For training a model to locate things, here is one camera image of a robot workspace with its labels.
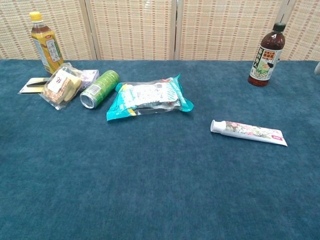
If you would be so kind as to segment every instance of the pink label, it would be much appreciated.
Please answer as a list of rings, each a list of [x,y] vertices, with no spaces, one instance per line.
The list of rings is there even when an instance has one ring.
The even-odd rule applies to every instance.
[[[281,137],[279,137],[279,136],[271,135],[271,137],[272,137],[273,139],[277,139],[277,140],[282,141],[282,138],[281,138]]]

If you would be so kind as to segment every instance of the blue table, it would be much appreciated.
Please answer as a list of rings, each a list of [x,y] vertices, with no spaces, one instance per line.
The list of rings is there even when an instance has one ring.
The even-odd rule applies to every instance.
[[[0,239],[320,239],[320,76],[282,61],[72,61],[122,82],[176,76],[191,112],[106,121],[79,96],[55,110],[17,94],[47,74],[0,60]],[[212,119],[282,131],[288,147],[210,132]]]

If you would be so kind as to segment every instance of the toothpaste tube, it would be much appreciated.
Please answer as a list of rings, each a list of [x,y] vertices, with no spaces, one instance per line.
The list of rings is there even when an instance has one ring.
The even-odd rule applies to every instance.
[[[288,146],[282,132],[259,126],[251,126],[233,121],[215,121],[210,127],[211,132],[240,139],[249,139],[271,144]]]

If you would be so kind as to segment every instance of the green can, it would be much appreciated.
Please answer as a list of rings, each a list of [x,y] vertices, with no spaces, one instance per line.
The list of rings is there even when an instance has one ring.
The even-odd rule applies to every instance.
[[[115,71],[106,71],[80,94],[82,105],[88,109],[94,109],[116,87],[118,82],[119,75]]]

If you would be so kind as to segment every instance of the black bottle cap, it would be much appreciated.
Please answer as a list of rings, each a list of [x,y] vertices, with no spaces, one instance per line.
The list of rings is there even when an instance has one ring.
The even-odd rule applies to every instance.
[[[283,32],[285,30],[285,27],[286,27],[286,24],[283,23],[283,22],[276,22],[274,25],[273,25],[273,31],[276,31],[276,32]]]

